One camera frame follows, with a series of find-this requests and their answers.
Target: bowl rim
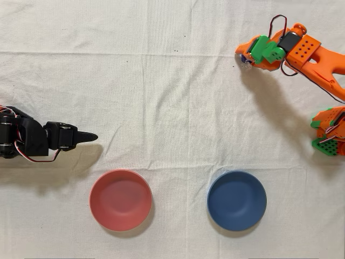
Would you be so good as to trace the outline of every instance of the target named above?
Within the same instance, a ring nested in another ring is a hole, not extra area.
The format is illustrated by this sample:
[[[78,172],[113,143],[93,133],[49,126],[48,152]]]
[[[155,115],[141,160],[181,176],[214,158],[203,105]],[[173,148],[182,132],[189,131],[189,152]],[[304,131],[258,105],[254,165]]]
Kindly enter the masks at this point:
[[[92,207],[91,207],[91,195],[92,195],[92,191],[95,187],[95,185],[99,182],[99,180],[101,180],[104,176],[108,175],[108,174],[112,174],[112,173],[115,173],[115,172],[118,172],[118,171],[126,171],[127,173],[131,173],[131,174],[135,174],[137,176],[139,176],[143,181],[144,183],[146,184],[146,186],[148,187],[149,191],[150,191],[150,197],[151,197],[151,204],[150,204],[150,210],[148,212],[148,214],[146,215],[145,219],[137,226],[135,226],[134,228],[131,228],[131,229],[126,229],[126,230],[114,230],[114,229],[110,229],[110,228],[107,228],[105,227],[103,224],[101,224],[97,218],[95,217],[95,215],[93,214],[93,211],[92,211]],[[137,172],[135,171],[132,171],[132,170],[128,170],[128,169],[122,169],[122,168],[119,168],[119,169],[114,169],[114,170],[110,170],[110,171],[107,171],[105,173],[103,173],[100,177],[97,178],[97,180],[92,184],[92,187],[91,187],[91,190],[90,190],[90,194],[89,194],[89,197],[88,197],[88,205],[89,205],[89,208],[90,208],[90,211],[91,211],[91,214],[93,216],[93,218],[97,221],[97,223],[99,225],[101,225],[103,228],[105,229],[108,229],[110,231],[114,231],[114,232],[126,232],[126,231],[131,231],[137,227],[139,227],[147,218],[148,216],[150,215],[151,213],[151,210],[152,210],[152,204],[153,204],[153,195],[152,195],[152,191],[151,191],[151,188],[150,188],[150,185],[148,184],[148,182],[144,179],[144,177],[142,177],[140,174],[138,174]]]
[[[232,173],[241,173],[241,174],[246,174],[246,175],[248,175],[248,176],[253,177],[255,180],[257,180],[257,181],[259,182],[259,184],[260,184],[261,187],[263,188],[264,194],[265,194],[265,208],[264,208],[264,212],[263,212],[262,216],[261,216],[260,219],[259,219],[257,222],[255,222],[253,225],[251,225],[250,227],[248,227],[248,228],[246,228],[246,229],[242,229],[242,230],[232,230],[232,229],[224,228],[223,226],[221,226],[221,225],[219,225],[219,224],[217,223],[217,221],[212,217],[212,214],[211,214],[211,212],[210,212],[209,197],[210,197],[210,192],[211,192],[213,186],[215,185],[215,183],[216,183],[220,178],[222,178],[222,177],[224,177],[224,176],[226,176],[226,175],[228,175],[228,174],[232,174]],[[208,211],[210,217],[212,218],[212,220],[214,221],[214,223],[217,224],[218,226],[220,226],[222,229],[229,230],[229,231],[232,231],[232,232],[241,232],[241,231],[245,231],[245,230],[248,230],[248,229],[254,227],[256,224],[258,224],[258,223],[260,222],[260,220],[261,220],[261,219],[263,218],[263,216],[265,215],[266,208],[267,208],[267,194],[266,194],[266,190],[265,190],[263,184],[262,184],[262,183],[259,181],[259,179],[257,179],[254,175],[252,175],[252,174],[250,174],[250,173],[247,173],[247,172],[245,172],[245,171],[241,171],[241,170],[226,171],[225,173],[223,173],[223,174],[221,174],[220,176],[218,176],[218,177],[216,178],[216,180],[212,183],[211,187],[209,188],[208,194],[207,194],[207,211]]]

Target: blue bowl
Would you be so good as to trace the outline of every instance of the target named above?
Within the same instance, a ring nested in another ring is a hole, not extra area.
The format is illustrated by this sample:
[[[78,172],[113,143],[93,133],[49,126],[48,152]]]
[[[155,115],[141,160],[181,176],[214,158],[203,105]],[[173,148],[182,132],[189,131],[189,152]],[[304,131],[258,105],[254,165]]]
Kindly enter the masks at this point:
[[[267,205],[263,185],[253,175],[227,172],[212,184],[207,197],[211,218],[222,228],[246,230],[264,216]]]

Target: red wire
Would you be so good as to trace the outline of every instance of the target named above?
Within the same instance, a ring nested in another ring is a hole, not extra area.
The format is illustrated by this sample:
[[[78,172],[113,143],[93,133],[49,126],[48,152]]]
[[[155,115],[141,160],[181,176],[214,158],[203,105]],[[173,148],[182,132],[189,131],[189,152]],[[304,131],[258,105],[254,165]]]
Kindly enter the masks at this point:
[[[17,142],[18,142],[18,140],[15,141],[15,146],[16,146],[16,149],[17,149],[18,153],[19,153],[20,155],[22,155],[25,159],[27,159],[27,160],[29,160],[30,162],[33,162],[33,163],[49,163],[49,162],[54,162],[55,159],[58,157],[58,154],[59,154],[60,151],[61,151],[60,149],[58,149],[58,150],[55,152],[55,154],[54,154],[54,156],[53,156],[53,160],[34,160],[34,159],[28,157],[27,155],[25,155],[25,154],[19,149],[18,143],[17,143]]]

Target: white tablecloth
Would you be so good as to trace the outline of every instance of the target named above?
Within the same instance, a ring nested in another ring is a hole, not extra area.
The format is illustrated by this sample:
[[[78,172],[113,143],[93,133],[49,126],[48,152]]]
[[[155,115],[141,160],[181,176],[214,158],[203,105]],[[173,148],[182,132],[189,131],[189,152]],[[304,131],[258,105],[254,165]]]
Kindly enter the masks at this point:
[[[1,0],[2,105],[99,139],[54,163],[0,159],[0,258],[344,258],[345,158],[311,147],[311,117],[338,105],[303,76],[249,69],[240,43],[279,13],[345,53],[343,0]],[[283,20],[273,31],[282,29]],[[89,191],[128,168],[154,208],[133,231],[105,231]],[[220,173],[267,193],[242,233],[208,217]]]

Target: robotic arm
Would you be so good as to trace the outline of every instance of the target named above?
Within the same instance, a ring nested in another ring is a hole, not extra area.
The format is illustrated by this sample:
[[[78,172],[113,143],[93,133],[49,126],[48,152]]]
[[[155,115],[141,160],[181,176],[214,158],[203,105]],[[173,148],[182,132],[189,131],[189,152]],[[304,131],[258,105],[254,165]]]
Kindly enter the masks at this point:
[[[285,18],[285,26],[271,38],[272,23],[278,17]],[[235,52],[242,55],[243,62],[261,69],[273,71],[281,68],[287,76],[302,74],[334,99],[340,98],[336,100],[344,104],[345,89],[333,77],[333,73],[345,74],[345,55],[325,49],[321,42],[306,33],[307,29],[299,23],[289,29],[287,18],[277,15],[271,21],[268,36],[255,36],[248,43],[239,45]],[[284,72],[284,61],[295,71],[294,74]]]
[[[52,162],[60,151],[72,150],[78,143],[97,138],[93,133],[80,132],[77,127],[65,123],[49,121],[42,127],[19,109],[0,106],[0,156],[3,158],[21,155],[31,162]],[[56,150],[52,160],[30,158],[48,156],[49,149]]]

